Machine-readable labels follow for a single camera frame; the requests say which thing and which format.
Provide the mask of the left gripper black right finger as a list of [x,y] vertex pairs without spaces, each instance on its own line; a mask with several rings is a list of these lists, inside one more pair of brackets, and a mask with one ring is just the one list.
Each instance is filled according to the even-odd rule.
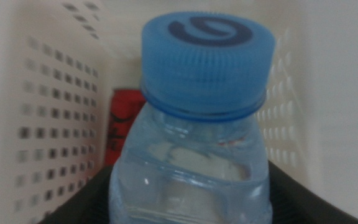
[[272,162],[268,168],[273,224],[358,224],[358,218],[324,201]]

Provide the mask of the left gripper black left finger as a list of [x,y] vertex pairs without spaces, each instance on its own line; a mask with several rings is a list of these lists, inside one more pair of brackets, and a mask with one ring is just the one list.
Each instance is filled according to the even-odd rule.
[[40,224],[109,224],[108,190],[112,166],[102,168],[71,199]]

